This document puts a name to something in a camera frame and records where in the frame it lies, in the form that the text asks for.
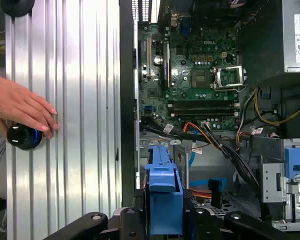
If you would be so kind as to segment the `person's bare hand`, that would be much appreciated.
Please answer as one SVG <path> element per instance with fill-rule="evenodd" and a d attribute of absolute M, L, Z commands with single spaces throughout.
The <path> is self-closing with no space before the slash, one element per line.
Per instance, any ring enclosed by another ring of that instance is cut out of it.
<path fill-rule="evenodd" d="M 0 133 L 6 136 L 8 121 L 43 132 L 51 139 L 59 126 L 56 109 L 44 98 L 27 88 L 0 76 Z"/>

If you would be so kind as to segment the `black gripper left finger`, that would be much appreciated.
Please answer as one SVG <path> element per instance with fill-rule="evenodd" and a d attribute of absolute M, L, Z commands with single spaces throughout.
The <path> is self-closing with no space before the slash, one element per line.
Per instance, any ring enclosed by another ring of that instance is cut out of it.
<path fill-rule="evenodd" d="M 145 240 L 142 211 L 122 207 L 108 218 L 101 212 L 89 212 L 47 236 L 47 240 Z"/>

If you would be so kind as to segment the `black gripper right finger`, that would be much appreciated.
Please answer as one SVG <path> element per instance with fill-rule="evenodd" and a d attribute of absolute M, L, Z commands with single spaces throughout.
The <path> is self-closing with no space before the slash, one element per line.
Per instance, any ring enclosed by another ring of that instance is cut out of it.
<path fill-rule="evenodd" d="M 192 201 L 191 191 L 184 192 L 185 240 L 290 240 L 291 235 L 269 226 L 242 211 L 227 213 L 223 219 Z"/>

